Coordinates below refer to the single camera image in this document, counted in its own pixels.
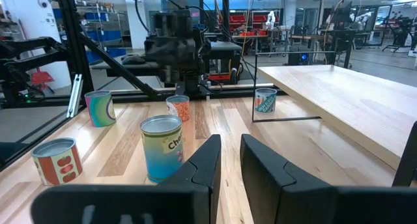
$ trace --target light wood surface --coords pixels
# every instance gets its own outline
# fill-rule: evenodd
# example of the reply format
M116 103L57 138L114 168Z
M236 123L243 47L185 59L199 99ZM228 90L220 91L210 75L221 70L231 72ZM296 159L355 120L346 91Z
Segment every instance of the light wood surface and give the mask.
M417 88L331 65L259 68L262 76L397 169L417 121Z
M320 39L324 39L324 36L320 36L320 35L289 35L289 38L320 40Z
M71 184L151 184L139 124L166 114L165 102L115 104L117 122L93 128L82 111L46 140L73 137L83 172ZM222 183L219 224L253 223L240 173L240 137L250 133L314 176L334 185L390 186L394 170L322 120L251 121L252 98L190 103L183 124L184 156L189 158L214 133L222 137ZM277 96L274 113L257 117L313 115L289 96ZM32 200L44 189L30 154L0 173L0 223L30 223Z

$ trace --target can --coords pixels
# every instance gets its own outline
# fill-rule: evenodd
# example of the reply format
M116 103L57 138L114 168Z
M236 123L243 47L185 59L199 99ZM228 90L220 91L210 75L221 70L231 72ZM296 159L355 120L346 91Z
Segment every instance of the can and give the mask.
M168 114L181 118L183 122L190 119L190 98L184 95L170 96L166 99Z
M277 91L271 88L259 88L255 90L255 109L261 113L275 111Z
M60 138L38 145L32 158L46 186L67 183L83 171L75 139Z
M94 127L109 126L116 122L110 91L93 91L84 95Z
M141 123L149 180L162 182L184 163L181 119L159 115Z

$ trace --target green and blue can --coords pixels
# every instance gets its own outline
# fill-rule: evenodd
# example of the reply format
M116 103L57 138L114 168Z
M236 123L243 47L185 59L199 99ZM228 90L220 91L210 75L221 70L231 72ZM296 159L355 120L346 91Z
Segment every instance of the green and blue can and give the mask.
M184 163L181 124L181 119L172 115L151 117L141 123L150 181L164 181Z

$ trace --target red can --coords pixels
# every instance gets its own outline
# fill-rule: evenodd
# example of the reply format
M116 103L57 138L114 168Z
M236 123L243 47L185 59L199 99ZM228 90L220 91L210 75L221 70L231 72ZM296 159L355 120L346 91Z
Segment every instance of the red can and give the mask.
M83 170L76 141L71 138L54 139L36 146L32 158L46 186L67 183Z

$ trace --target orange can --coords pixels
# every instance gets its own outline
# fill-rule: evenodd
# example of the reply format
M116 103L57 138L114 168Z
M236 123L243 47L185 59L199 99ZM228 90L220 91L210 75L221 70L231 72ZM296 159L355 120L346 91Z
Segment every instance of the orange can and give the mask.
M182 122L190 119L190 98L184 95L171 96L166 99L168 114L181 118Z
M46 186L67 183L83 171L75 139L60 138L38 145L32 158Z

